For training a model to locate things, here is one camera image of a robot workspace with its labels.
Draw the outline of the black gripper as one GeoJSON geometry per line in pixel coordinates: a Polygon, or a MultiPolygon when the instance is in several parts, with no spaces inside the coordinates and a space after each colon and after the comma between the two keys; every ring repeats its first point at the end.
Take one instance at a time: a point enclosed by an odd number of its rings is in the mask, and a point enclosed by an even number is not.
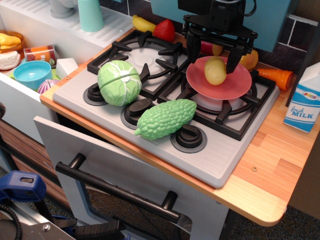
{"type": "Polygon", "coordinates": [[[183,0],[181,9],[188,12],[183,16],[182,30],[186,38],[187,56],[195,63],[201,51],[201,42],[226,46],[229,51],[226,73],[234,72],[242,56],[252,52],[258,34],[244,26],[245,17],[257,10],[253,1],[250,11],[245,0],[183,0]]]}

